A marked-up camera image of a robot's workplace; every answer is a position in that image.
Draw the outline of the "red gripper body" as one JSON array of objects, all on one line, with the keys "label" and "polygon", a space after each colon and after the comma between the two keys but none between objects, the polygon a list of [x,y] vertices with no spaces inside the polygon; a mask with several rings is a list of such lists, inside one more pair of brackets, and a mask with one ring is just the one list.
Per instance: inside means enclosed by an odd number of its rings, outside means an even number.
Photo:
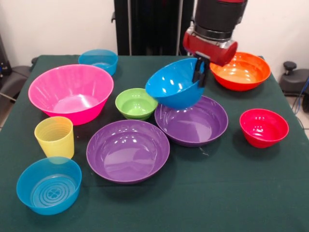
[{"label": "red gripper body", "polygon": [[235,56],[238,43],[233,40],[226,42],[208,40],[196,34],[194,27],[189,27],[183,37],[183,47],[194,56],[207,58],[211,63],[224,66]]}]

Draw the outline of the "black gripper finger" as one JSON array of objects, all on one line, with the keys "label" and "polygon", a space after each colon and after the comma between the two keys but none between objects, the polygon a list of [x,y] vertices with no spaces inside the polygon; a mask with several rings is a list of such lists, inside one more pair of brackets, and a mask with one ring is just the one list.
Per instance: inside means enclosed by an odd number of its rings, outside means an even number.
[{"label": "black gripper finger", "polygon": [[202,82],[204,79],[204,72],[200,71],[201,65],[203,63],[203,59],[202,58],[197,58],[196,64],[195,64],[195,69],[194,69],[194,73],[193,73],[193,78],[192,78],[192,82]]},{"label": "black gripper finger", "polygon": [[199,79],[199,87],[205,87],[206,81],[209,74],[210,69],[210,60],[209,59],[199,59],[199,67],[198,67],[198,79]]}]

